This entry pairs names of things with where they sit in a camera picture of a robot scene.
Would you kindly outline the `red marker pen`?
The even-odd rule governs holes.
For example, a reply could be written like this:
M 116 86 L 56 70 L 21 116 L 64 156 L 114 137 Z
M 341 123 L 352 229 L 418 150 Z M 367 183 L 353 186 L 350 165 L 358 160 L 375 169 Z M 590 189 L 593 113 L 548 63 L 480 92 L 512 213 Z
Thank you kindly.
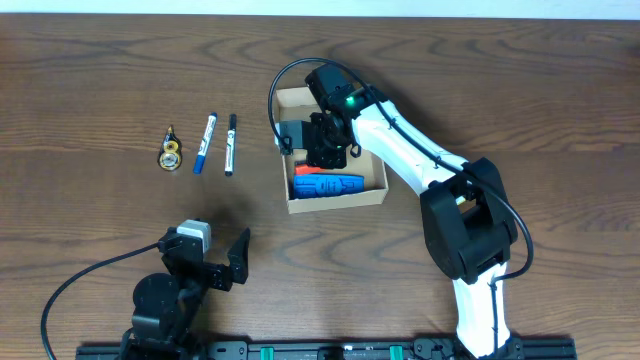
M 310 166 L 310 165 L 305 164 L 305 163 L 299 163 L 299 164 L 296 164 L 294 166 L 294 175 L 295 176 L 311 175 L 311 174 L 317 174 L 317 173 L 321 173 L 321 172 L 324 172 L 323 168 L 316 167 L 316 166 Z

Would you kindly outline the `blue utility knife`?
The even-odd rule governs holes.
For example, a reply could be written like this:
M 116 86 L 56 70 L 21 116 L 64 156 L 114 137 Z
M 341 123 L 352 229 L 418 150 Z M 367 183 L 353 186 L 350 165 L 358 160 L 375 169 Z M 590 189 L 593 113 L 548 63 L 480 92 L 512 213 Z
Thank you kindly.
M 311 174 L 295 176 L 293 184 L 296 199 L 337 197 L 364 191 L 364 178 L 344 174 Z

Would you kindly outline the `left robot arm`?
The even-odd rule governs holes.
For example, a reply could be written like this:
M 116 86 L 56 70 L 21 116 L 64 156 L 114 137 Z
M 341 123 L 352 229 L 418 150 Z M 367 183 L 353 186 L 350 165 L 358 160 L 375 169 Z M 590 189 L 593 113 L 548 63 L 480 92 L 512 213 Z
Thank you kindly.
M 143 278 L 133 292 L 132 327 L 125 332 L 119 359 L 206 359 L 207 346 L 193 333 L 194 321 L 210 289 L 230 291 L 246 282 L 251 231 L 245 229 L 228 251 L 229 263 L 205 261 L 205 237 L 184 226 L 171 227 L 159 240 L 167 271 Z

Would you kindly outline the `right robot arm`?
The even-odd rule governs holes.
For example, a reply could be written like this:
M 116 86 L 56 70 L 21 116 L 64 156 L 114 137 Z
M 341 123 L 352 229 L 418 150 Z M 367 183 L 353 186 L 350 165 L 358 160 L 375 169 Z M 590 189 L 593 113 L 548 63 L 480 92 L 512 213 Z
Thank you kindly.
M 306 149 L 314 165 L 342 168 L 347 146 L 360 145 L 411 187 L 420 200 L 427 250 L 453 282 L 458 340 L 476 358 L 500 354 L 511 337 L 502 283 L 511 275 L 511 246 L 525 227 L 497 167 L 445 150 L 376 88 L 312 86 L 310 92 L 319 107 Z

